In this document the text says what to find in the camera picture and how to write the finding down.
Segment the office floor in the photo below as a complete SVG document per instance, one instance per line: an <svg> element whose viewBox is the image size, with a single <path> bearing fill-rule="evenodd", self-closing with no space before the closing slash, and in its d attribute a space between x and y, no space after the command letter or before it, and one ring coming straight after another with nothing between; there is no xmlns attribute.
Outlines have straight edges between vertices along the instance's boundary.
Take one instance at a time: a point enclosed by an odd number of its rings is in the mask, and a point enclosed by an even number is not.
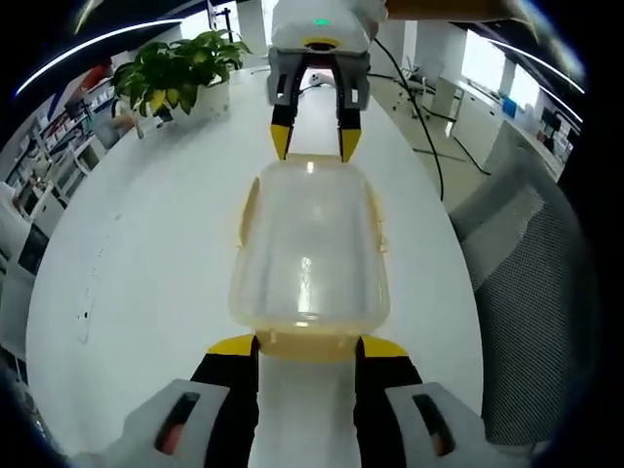
<svg viewBox="0 0 624 468"><path fill-rule="evenodd" d="M431 146L427 141L422 124L411 117L412 107L407 93L398 84L390 80L373 77L370 78L370 90L411 144L411 147L431 152ZM440 155L440 165L445 182L444 204L450 213L467 199L488 176L479 172L452 136L447 136L447 121L431 117L426 123ZM434 186L439 187L438 171L433 154L414 152L414 158L421 159Z"/></svg>

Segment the mesh chair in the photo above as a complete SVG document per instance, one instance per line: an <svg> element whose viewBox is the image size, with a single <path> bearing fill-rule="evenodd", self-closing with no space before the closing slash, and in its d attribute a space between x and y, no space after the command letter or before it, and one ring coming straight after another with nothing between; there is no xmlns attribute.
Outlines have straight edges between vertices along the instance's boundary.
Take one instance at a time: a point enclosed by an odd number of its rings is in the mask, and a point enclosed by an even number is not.
<svg viewBox="0 0 624 468"><path fill-rule="evenodd" d="M572 210L541 162L518 154L450 216L482 334L487 439L552 436L591 371L598 299Z"/></svg>

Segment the white flower pot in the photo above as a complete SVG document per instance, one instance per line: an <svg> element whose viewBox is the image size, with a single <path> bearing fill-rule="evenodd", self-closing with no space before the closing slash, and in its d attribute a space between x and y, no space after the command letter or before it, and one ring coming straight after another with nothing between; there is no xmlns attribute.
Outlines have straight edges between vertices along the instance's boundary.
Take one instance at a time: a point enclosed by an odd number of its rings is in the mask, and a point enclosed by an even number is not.
<svg viewBox="0 0 624 468"><path fill-rule="evenodd" d="M190 115L186 115L178 106L172 110L172 116L174 121L182 127L199 127L225 114L229 105L229 83L220 83L209 88L200 86L197 90L197 101Z"/></svg>

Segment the clear plastic box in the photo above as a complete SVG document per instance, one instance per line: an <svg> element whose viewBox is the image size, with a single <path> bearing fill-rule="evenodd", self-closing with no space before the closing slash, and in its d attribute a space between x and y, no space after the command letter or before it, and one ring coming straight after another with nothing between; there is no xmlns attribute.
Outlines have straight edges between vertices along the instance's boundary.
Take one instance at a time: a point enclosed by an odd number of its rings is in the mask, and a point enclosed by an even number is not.
<svg viewBox="0 0 624 468"><path fill-rule="evenodd" d="M381 216L364 175L337 157L289 155L253 183L230 291L239 323L338 340L388 315Z"/></svg>

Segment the ceiling light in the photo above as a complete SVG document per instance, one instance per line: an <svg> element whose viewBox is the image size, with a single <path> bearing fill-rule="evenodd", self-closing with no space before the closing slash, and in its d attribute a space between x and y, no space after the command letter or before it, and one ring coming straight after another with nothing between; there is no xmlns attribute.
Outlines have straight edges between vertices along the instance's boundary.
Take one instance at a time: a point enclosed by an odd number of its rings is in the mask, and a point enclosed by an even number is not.
<svg viewBox="0 0 624 468"><path fill-rule="evenodd" d="M569 106L563 102L561 99L559 99L558 97L556 97L554 94L552 94L550 91L548 91L546 88L544 88L543 86L540 86L541 90L546 93L548 96L550 96L552 99L554 99L556 102L558 102L559 104L561 104L565 110L567 110L570 114L572 114L572 117L574 117L576 120L578 120L581 124L583 123L583 119L581 119L578 114L576 112L574 112L572 109L569 108Z"/></svg>
<svg viewBox="0 0 624 468"><path fill-rule="evenodd" d="M532 56L528 52L521 51L518 48L510 46L509 44L505 44L504 42L494 41L493 39L487 39L486 37L484 37L484 39L486 39L487 41L491 42L492 44L496 44L497 46L500 46L500 47L505 47L505 48L510 49L510 50L512 50L512 51L514 51L514 52L516 52L516 53L518 53L520 55L522 55L522 56L528 57L531 60L535 60L537 63L539 63L540 65L545 66L546 68L548 68L550 71L555 73L557 76L559 76L563 80L566 80L570 85L572 85L572 87L574 87L576 90L578 90L579 93L585 94L585 90L583 90L580 86L578 86L576 83L574 83L572 80L570 80L565 74L563 74L561 71L559 71L557 68L555 68L550 63L546 63L544 60L542 60L540 58L537 58L536 56Z"/></svg>
<svg viewBox="0 0 624 468"><path fill-rule="evenodd" d="M15 96L21 93L24 90L24 88L26 88L26 86L28 86L30 83L35 81L37 78L43 75L50 68L52 68L55 65L58 65L63 60L67 59L69 56L77 53L78 51L81 51L89 46L94 45L96 42L103 41L104 39L108 39L109 37L116 36L117 34L123 34L124 32L130 32L136 29L142 29L144 27L159 26L161 24L176 24L176 23L181 23L181 22L182 22L182 19L160 19L158 21L145 22L143 24L135 24L134 26L122 27L121 29L117 29L116 31L107 32L106 34L102 34L101 36L90 39L87 42L83 42L82 44L62 53L60 56L56 57L55 59L53 59L52 61L43 65L41 68L35 71L32 74L32 76L28 78L26 81L24 81L23 84L18 88Z"/></svg>

